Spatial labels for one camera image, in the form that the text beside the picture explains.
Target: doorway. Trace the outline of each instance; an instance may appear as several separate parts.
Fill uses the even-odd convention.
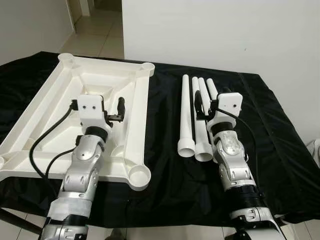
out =
[[[83,8],[83,3],[87,3],[87,8]],[[75,33],[60,52],[124,59],[121,0],[68,0],[68,5]]]

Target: white plastic pipe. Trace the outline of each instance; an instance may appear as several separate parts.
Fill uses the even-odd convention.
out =
[[[212,80],[212,78],[208,78],[206,80],[206,84],[208,86],[211,99],[212,100],[217,100],[218,91],[216,89],[216,86],[215,86],[214,81]]]
[[[199,77],[199,88],[200,88],[200,93],[201,93],[201,99],[202,99],[202,106],[203,106],[203,111],[205,115],[208,115],[208,111],[210,108],[210,97],[209,93],[207,91],[206,83],[203,77]]]
[[[189,94],[189,76],[182,77],[180,139],[178,141],[178,154],[188,158],[195,154],[195,141],[192,138],[191,109]]]
[[[198,78],[192,78],[192,95],[195,97],[196,91],[199,89]],[[208,140],[206,122],[204,120],[197,120],[197,113],[195,107],[194,112],[194,131],[195,131],[195,159],[199,162],[207,162],[212,159],[212,147]]]

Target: white wall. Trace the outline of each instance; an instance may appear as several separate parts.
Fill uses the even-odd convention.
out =
[[[126,59],[258,73],[305,142],[320,136],[318,0],[122,0]]]
[[[39,51],[57,52],[73,32],[66,0],[0,3],[0,65]]]

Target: white plastic tray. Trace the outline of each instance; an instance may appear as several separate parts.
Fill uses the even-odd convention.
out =
[[[117,113],[118,98],[125,99],[123,122],[113,122],[112,137],[105,145],[100,181],[128,183],[136,191],[145,189],[151,179],[144,165],[145,131],[149,77],[152,63],[142,64],[58,56],[59,64],[48,77],[0,146],[0,181],[7,177],[39,178],[29,161],[35,140],[67,111],[80,94],[99,94],[109,114]],[[42,172],[57,154],[72,149],[82,135],[77,111],[52,131],[34,151]],[[71,164],[71,153],[58,158],[49,177],[63,179]]]

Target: black fabric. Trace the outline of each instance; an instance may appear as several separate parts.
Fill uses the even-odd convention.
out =
[[[56,67],[57,56],[40,52],[0,66],[1,140]],[[109,228],[230,224],[218,166],[177,154],[183,74],[213,78],[218,92],[229,88],[243,95],[240,117],[257,138],[260,186],[272,213],[287,214],[286,220],[293,222],[318,218],[320,170],[259,75],[155,63],[144,148],[149,186],[136,192],[125,183],[99,182],[89,224]],[[237,124],[235,130],[252,156],[247,129]],[[249,159],[248,164],[255,175],[255,162]],[[52,182],[58,190],[61,180]],[[45,187],[38,178],[8,177],[0,182],[0,207],[45,216],[50,204]]]

